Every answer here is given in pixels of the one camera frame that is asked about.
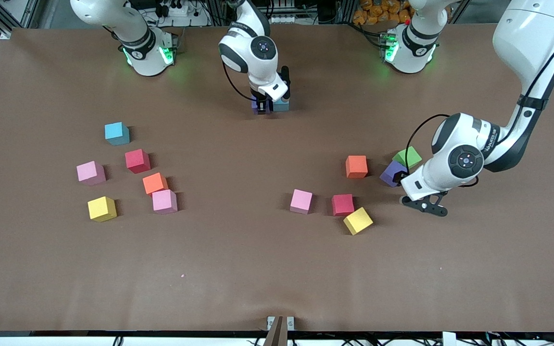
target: purple cube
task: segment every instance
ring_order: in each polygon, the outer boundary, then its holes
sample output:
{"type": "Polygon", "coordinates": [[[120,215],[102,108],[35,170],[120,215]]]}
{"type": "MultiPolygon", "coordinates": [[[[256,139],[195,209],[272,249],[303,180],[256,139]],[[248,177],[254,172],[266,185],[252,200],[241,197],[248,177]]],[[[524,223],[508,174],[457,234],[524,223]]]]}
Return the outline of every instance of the purple cube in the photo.
{"type": "Polygon", "coordinates": [[[169,214],[178,211],[176,194],[171,190],[156,191],[152,194],[153,211],[158,214],[169,214]]]}
{"type": "Polygon", "coordinates": [[[87,162],[76,167],[78,181],[93,186],[106,181],[104,167],[95,161],[87,162]]]}
{"type": "Polygon", "coordinates": [[[396,183],[393,182],[394,175],[396,175],[399,172],[406,172],[407,169],[402,164],[392,161],[388,167],[384,170],[384,173],[380,175],[380,179],[382,179],[385,183],[389,184],[390,187],[396,187],[396,183]]]}

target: light blue cube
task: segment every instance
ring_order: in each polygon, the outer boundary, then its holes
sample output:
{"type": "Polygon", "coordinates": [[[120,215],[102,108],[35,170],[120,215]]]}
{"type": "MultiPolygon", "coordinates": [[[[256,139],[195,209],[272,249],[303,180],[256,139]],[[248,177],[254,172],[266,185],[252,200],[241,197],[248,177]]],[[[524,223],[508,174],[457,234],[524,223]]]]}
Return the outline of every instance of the light blue cube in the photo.
{"type": "Polygon", "coordinates": [[[283,101],[283,99],[279,99],[277,101],[273,101],[273,111],[289,111],[290,110],[290,100],[283,101]]]}
{"type": "Polygon", "coordinates": [[[129,143],[129,129],[121,122],[104,125],[104,135],[108,143],[112,145],[129,143]]]}

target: black circular joint cap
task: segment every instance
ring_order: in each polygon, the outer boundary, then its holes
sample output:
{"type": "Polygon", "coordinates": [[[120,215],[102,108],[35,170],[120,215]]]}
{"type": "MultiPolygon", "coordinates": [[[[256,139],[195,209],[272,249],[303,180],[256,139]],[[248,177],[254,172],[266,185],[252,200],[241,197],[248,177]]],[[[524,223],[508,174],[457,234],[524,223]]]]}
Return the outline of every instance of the black circular joint cap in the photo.
{"type": "Polygon", "coordinates": [[[480,172],[484,164],[484,157],[476,147],[459,145],[449,155],[448,166],[457,178],[466,179],[480,172]]]}
{"type": "Polygon", "coordinates": [[[277,55],[275,43],[268,37],[256,37],[251,41],[251,52],[260,60],[269,61],[277,55]]]}

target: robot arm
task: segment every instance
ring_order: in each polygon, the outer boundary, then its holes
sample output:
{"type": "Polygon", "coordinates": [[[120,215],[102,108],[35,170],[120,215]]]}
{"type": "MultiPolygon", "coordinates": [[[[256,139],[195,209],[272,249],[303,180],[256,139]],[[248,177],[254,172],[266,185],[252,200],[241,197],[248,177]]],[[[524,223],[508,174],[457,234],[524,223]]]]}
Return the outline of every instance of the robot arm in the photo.
{"type": "Polygon", "coordinates": [[[237,9],[237,21],[219,42],[222,61],[236,72],[247,73],[252,92],[279,100],[288,86],[277,74],[279,54],[275,42],[268,37],[270,26],[266,16],[249,0],[228,2],[237,9]]]}
{"type": "Polygon", "coordinates": [[[404,73],[420,72],[431,58],[437,37],[448,22],[446,6],[455,0],[410,0],[416,13],[409,25],[400,24],[388,31],[394,35],[393,47],[384,59],[404,73]]]}
{"type": "Polygon", "coordinates": [[[143,76],[154,76],[174,63],[173,36],[149,28],[135,9],[124,7],[126,0],[70,0],[74,13],[83,22],[112,30],[123,46],[127,62],[143,76]]]}
{"type": "Polygon", "coordinates": [[[521,96],[505,127],[468,114],[450,116],[431,143],[433,158],[401,183],[412,201],[444,193],[484,168],[499,172],[521,160],[554,87],[554,1],[512,0],[493,35],[499,58],[521,81],[521,96]]]}

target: red cube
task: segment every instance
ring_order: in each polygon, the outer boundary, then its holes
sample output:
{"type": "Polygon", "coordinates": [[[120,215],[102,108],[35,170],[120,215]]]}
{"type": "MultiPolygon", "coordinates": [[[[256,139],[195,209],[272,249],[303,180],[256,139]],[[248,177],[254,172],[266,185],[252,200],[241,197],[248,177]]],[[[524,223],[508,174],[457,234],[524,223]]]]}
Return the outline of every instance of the red cube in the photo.
{"type": "Polygon", "coordinates": [[[149,155],[143,149],[125,153],[125,165],[133,173],[142,173],[151,169],[149,155]]]}
{"type": "Polygon", "coordinates": [[[354,197],[347,195],[334,195],[332,197],[332,215],[347,216],[354,212],[354,197]]]}

